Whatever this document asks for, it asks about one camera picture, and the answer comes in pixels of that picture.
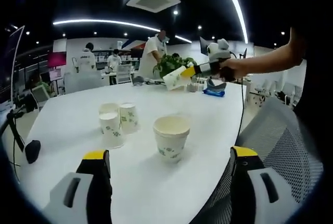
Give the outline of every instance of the ceiling air vent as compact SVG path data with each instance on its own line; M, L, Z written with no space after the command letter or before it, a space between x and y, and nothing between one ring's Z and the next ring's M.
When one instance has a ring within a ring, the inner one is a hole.
M126 5L157 13L180 2L180 0L130 0Z

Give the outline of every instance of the round table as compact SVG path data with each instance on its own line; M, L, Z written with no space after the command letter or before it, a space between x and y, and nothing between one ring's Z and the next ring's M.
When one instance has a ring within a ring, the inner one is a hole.
M112 223L189 223L227 165L241 121L241 98L241 86L232 83L223 98L130 83L51 98L26 140L40 140L42 147L35 163L22 161L23 192L42 209L50 190L76 171L87 152L109 149ZM99 106L108 102L133 102L140 124L124 146L113 150L102 141L98 121ZM157 152L152 125L174 114L188 117L191 129L183 159L166 164Z

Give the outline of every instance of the man in white shirt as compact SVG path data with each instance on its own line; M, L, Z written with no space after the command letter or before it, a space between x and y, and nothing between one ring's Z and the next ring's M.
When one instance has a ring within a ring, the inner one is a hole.
M87 43L78 60L79 72L89 72L97 70L96 57L94 53L92 53L93 49L94 45L92 43Z
M121 64L119 50L114 49L112 55L108 58L108 66L112 68L113 72L116 72L119 64Z
M143 78L159 78L153 74L153 68L161 61L164 54L167 53L167 45L165 44L165 30L150 38L145 46L142 58L140 60L140 67L138 75Z

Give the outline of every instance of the white shirt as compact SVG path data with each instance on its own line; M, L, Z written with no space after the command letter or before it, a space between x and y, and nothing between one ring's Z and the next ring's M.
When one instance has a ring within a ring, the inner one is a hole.
M153 74L152 72L153 68L157 64L156 59L152 55L153 51L158 51L161 57L167 53L166 44L162 43L157 36L150 38L146 42L146 46L140 60L138 76L151 79L160 78L158 72L156 72L155 74Z
M84 49L78 60L79 72L89 72L97 70L95 55L89 50Z
M121 64L120 56L111 55L108 57L108 66L111 67L114 72L117 71L117 67L119 64Z

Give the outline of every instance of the ceiling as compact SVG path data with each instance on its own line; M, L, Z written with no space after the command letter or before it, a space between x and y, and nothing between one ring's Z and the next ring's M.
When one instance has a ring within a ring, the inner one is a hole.
M142 24L152 28L164 27L171 35L180 35L189 40L226 38L243 41L242 28L232 0L181 0L175 7L159 13L151 13L126 6L128 0L6 0L6 13L2 35L9 37L14 31L10 26L25 25L30 35L24 34L19 53L50 45L53 40L62 38L99 37L146 40L154 32L135 27L105 23L64 24L54 26L53 21L67 19L106 19ZM239 0L244 16L249 42L255 45L274 48L285 44L289 39L288 23L283 8L284 0ZM169 44L185 42L171 38Z

